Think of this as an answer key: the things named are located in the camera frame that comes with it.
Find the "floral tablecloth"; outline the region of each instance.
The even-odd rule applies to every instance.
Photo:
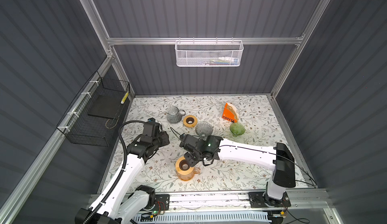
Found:
[[[226,102],[232,103],[238,109],[239,122],[246,128],[245,134],[233,137],[229,130],[231,122],[221,118]],[[187,115],[195,115],[199,121],[210,123],[214,127],[213,135],[259,146],[275,146],[277,142],[288,144],[265,95],[134,98],[127,120],[146,121],[154,117],[169,134],[170,144],[160,148],[157,154],[148,160],[128,192],[133,192],[141,184],[155,188],[156,192],[264,189],[266,187],[266,182],[271,177],[270,171],[254,164],[233,160],[215,160],[212,165],[206,167],[199,163],[196,167],[201,169],[201,173],[195,174],[195,177],[189,181],[180,180],[176,175],[175,163],[185,151],[179,147],[180,141],[170,127],[180,134],[192,135],[195,135],[195,129],[185,127],[183,121],[175,124],[167,122],[165,111],[172,105],[185,110]],[[142,130],[142,124],[126,125],[122,134],[126,145],[141,134]],[[117,171],[122,159],[122,146],[118,144],[104,188]],[[304,181],[298,167],[296,167],[296,179]],[[296,182],[296,188],[306,187],[306,184]]]

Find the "gray glass pitcher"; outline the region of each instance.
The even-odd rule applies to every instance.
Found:
[[[177,123],[181,121],[181,118],[185,115],[185,110],[179,110],[177,107],[171,106],[168,108],[166,113],[167,113],[167,120],[170,123]]]

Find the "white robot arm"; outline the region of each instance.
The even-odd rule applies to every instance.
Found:
[[[219,149],[220,160],[237,160],[258,165],[270,171],[276,170],[277,150],[274,147],[252,146],[224,139],[220,141]],[[274,176],[273,174],[267,184],[267,195],[281,200],[286,187],[275,184]]]
[[[90,207],[87,210],[83,208],[79,210],[75,217],[75,224],[126,224],[140,210],[151,209],[154,206],[155,190],[144,185],[139,186],[126,201],[123,198],[146,161],[156,154],[159,147],[170,143],[169,136],[165,131],[162,131],[161,124],[153,118],[148,119],[147,122],[138,120],[125,122],[120,127],[119,132],[125,124],[133,122],[144,124],[143,133],[138,135],[127,149],[125,148],[126,159],[124,157],[108,186]]]
[[[236,143],[220,136],[208,136],[206,141],[189,134],[180,136],[180,147],[188,152],[184,154],[189,166],[193,167],[200,161],[238,160],[252,163],[273,171],[268,181],[265,201],[270,204],[281,203],[286,188],[296,186],[294,158],[283,143],[276,147],[260,147]]]

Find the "item in basket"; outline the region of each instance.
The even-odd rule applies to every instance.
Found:
[[[211,59],[211,61],[218,65],[238,65],[239,59],[235,57],[220,57],[218,59]]]
[[[246,130],[244,129],[244,126],[242,124],[233,123],[230,125],[230,131],[233,136],[240,136],[243,135]]]
[[[118,117],[122,107],[123,104],[121,104],[121,99],[99,95],[87,114],[89,116],[113,120]]]
[[[185,116],[185,110],[179,110],[175,106],[169,107],[166,113],[167,113],[167,120],[170,123],[178,123],[179,121],[181,121],[182,117]]]
[[[212,125],[204,121],[199,122],[195,127],[195,132],[198,136],[206,138],[212,134]]]
[[[126,99],[128,98],[128,95],[129,95],[129,91],[126,92],[126,94],[123,96],[121,104],[125,103]]]
[[[236,107],[230,103],[226,103],[222,118],[232,123],[238,122],[239,114],[236,112]]]
[[[186,127],[195,127],[196,124],[197,124],[197,118],[196,116],[194,115],[187,115],[184,120],[183,120],[183,124],[186,126]]]
[[[200,168],[190,167],[184,156],[176,161],[175,168],[177,177],[185,181],[192,179],[195,174],[200,173]]]

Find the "wire mesh basket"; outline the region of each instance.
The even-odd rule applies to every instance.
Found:
[[[127,81],[100,77],[97,81],[94,81],[88,92],[79,93],[75,97],[77,99],[79,95],[84,94],[79,106],[73,112],[66,111],[66,114],[57,125],[58,130],[71,143],[103,147],[114,144],[118,137],[118,128],[123,123],[124,114],[129,106],[129,99],[126,99],[124,104],[121,104],[121,101],[129,90],[129,82]],[[94,103],[98,101],[100,96],[113,99],[113,102],[115,102],[111,109],[113,117],[107,119],[90,115]],[[67,114],[71,114],[70,119],[65,125],[60,125]]]
[[[243,43],[240,40],[177,40],[175,51],[179,67],[238,67]]]

